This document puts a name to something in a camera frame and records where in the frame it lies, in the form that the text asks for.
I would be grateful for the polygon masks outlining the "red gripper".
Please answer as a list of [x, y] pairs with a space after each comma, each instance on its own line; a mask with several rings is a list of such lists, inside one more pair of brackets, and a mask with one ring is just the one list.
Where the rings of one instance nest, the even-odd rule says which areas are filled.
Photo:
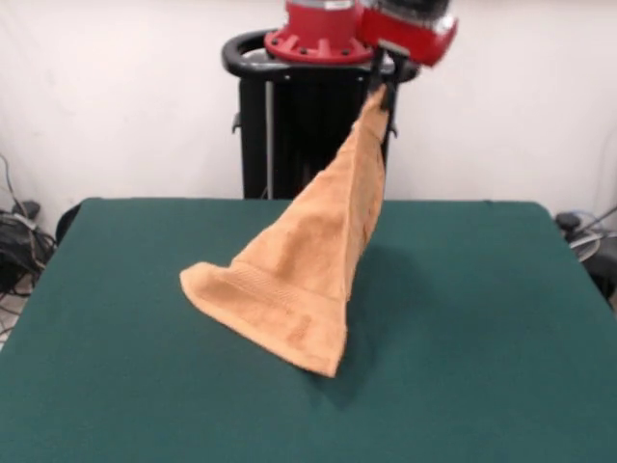
[[435, 66], [456, 37], [458, 19], [449, 12], [448, 0], [361, 1], [359, 5], [359, 36], [375, 48], [367, 93], [373, 95], [383, 84], [381, 67], [386, 49], [393, 71], [386, 83], [383, 110], [392, 112], [404, 57], [421, 66]]

